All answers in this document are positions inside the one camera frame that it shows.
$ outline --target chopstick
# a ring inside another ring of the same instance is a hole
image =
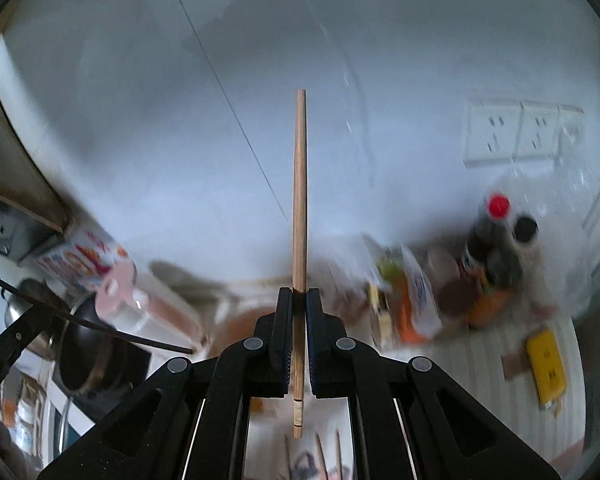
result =
[[[318,466],[320,467],[320,480],[329,480],[327,473],[327,463],[324,461],[324,453],[322,452],[322,444],[320,443],[320,435],[315,434],[315,447],[318,450]]]
[[[296,93],[296,147],[294,150],[294,219],[293,219],[294,293],[306,293],[306,91]],[[302,437],[304,410],[304,301],[294,301],[293,350],[294,370],[294,437]]]
[[[340,431],[336,430],[336,478],[342,480],[342,455],[340,451]]]
[[[291,468],[291,453],[289,452],[289,437],[285,434],[285,454],[286,454],[286,473],[289,476],[289,480],[292,480],[293,471]]]

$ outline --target screw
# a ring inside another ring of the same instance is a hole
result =
[[[411,361],[411,366],[419,372],[428,372],[432,365],[426,357],[416,357]]]
[[[262,348],[264,342],[259,337],[250,337],[245,339],[242,344],[247,350],[257,350]]]
[[[167,370],[172,374],[180,373],[187,369],[189,362],[184,357],[174,357],[167,363]]]
[[[350,337],[341,337],[336,341],[336,346],[340,350],[353,350],[356,347],[356,342]]]

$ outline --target electrical outlet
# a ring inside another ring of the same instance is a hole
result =
[[[521,113],[519,102],[469,104],[464,162],[511,158],[516,148]]]
[[[558,107],[522,103],[522,121],[515,157],[558,154]]]

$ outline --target black cable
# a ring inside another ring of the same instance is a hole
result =
[[[14,296],[21,298],[22,300],[26,301],[27,303],[41,305],[45,308],[50,308],[54,312],[55,316],[58,316],[61,319],[64,319],[71,323],[81,325],[85,328],[91,328],[92,330],[97,330],[98,332],[105,333],[105,334],[107,334],[111,337],[115,337],[117,339],[122,339],[122,341],[127,341],[129,343],[136,343],[136,344],[141,344],[141,345],[146,345],[146,346],[152,346],[154,348],[161,348],[163,350],[169,350],[171,352],[179,352],[181,354],[193,354],[193,350],[191,348],[184,348],[182,346],[171,345],[168,343],[161,343],[159,341],[152,341],[151,339],[145,339],[144,337],[138,337],[137,335],[131,335],[126,332],[119,332],[115,328],[110,328],[108,326],[102,326],[102,325],[96,324],[92,321],[80,319],[79,317],[74,316],[73,314],[69,314],[68,312],[65,312],[64,310],[59,310],[57,308],[53,308],[52,306],[49,306],[48,304],[43,303],[42,301],[36,300],[35,298],[28,296],[27,294],[23,294],[17,288],[9,285],[9,283],[4,282],[1,279],[0,279],[0,286],[7,292],[10,292]]]

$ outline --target red bottle cap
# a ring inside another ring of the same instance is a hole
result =
[[[489,211],[489,215],[496,220],[503,220],[510,209],[509,199],[502,194],[494,194],[489,198],[489,204],[487,206],[487,210]]]

